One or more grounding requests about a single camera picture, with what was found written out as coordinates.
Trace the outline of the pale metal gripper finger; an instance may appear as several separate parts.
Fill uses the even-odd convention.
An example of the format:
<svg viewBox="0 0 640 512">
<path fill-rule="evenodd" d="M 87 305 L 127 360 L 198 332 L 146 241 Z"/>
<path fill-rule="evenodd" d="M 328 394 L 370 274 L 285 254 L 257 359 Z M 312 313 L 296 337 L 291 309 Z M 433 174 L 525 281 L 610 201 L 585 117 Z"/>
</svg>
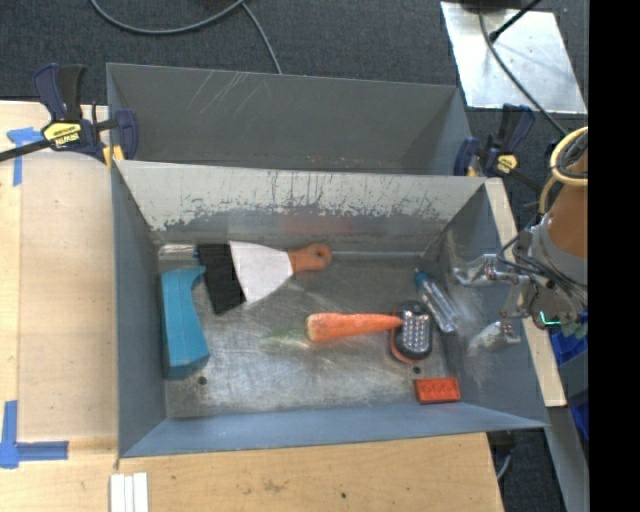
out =
<svg viewBox="0 0 640 512">
<path fill-rule="evenodd" d="M 496 352 L 521 342 L 521 337 L 509 321 L 493 322 L 476 334 L 469 342 L 470 352 Z"/>
<path fill-rule="evenodd" d="M 462 286 L 484 287 L 496 283 L 519 283 L 519 275 L 499 268 L 496 254 L 483 254 L 452 268 L 452 276 Z"/>
</svg>

